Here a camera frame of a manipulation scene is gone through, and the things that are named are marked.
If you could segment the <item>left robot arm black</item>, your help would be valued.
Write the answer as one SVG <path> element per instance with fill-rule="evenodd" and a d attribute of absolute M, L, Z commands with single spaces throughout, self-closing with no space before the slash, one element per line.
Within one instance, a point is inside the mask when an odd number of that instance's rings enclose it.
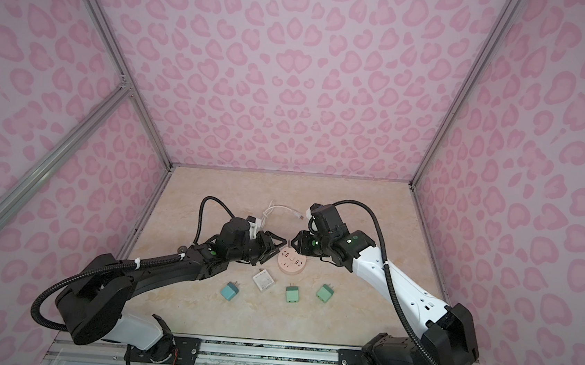
<path fill-rule="evenodd" d="M 158 315 L 152 321 L 135 317 L 125 305 L 140 294 L 174 283 L 209 279 L 232 262 L 266 263 L 286 246 L 287 239 L 271 232 L 253 233 L 250 226 L 247 220 L 234 217 L 206 242 L 144 261 L 98 256 L 83 271 L 85 277 L 64 286 L 55 299 L 73 342 L 116 342 L 144 352 L 154 362 L 169 359 L 176 342 L 168 324 Z"/>

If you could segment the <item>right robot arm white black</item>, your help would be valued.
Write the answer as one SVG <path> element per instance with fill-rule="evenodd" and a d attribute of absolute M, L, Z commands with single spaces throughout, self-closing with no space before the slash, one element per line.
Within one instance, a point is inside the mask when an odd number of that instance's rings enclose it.
<path fill-rule="evenodd" d="M 349 230 L 338 203 L 313 204 L 307 210 L 307 230 L 291 245 L 305 256 L 327 258 L 391 302 L 406 335 L 376 335 L 361 348 L 364 365 L 473 365 L 480 350 L 472 313 L 433 296 L 391 262 L 375 213 L 362 202 L 353 204 L 371 218 L 373 238 Z"/>

